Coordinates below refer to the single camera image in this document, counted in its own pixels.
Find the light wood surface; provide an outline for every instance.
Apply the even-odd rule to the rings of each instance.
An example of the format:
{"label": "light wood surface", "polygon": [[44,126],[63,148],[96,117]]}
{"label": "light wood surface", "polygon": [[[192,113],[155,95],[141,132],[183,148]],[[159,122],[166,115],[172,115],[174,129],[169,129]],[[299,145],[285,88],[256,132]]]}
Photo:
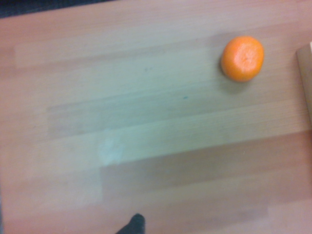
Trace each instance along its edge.
{"label": "light wood surface", "polygon": [[[0,20],[6,234],[308,234],[312,2],[120,0]],[[265,48],[234,83],[238,35]]]}

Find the orange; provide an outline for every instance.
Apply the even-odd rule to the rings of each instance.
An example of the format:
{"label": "orange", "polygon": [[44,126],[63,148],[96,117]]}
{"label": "orange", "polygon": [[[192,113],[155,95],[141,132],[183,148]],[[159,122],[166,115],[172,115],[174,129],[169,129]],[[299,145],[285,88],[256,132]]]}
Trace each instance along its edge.
{"label": "orange", "polygon": [[241,36],[232,39],[225,47],[221,67],[232,80],[245,82],[260,72],[263,59],[262,44],[252,37]]}

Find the wood grain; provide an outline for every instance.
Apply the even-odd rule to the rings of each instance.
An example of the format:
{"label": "wood grain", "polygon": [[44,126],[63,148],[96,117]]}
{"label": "wood grain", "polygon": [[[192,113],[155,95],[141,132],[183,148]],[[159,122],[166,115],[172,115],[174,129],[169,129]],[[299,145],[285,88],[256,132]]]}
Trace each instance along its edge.
{"label": "wood grain", "polygon": [[[304,0],[119,0],[0,20],[6,234],[309,233]],[[227,79],[238,35],[260,74]]]}

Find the orange fruit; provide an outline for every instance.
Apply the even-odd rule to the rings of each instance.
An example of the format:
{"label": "orange fruit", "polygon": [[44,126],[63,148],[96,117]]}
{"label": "orange fruit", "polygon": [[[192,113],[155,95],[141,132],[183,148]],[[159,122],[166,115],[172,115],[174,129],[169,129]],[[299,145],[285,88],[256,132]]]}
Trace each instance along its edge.
{"label": "orange fruit", "polygon": [[230,79],[245,82],[260,72],[263,59],[262,44],[252,37],[241,36],[232,39],[225,47],[221,67]]}

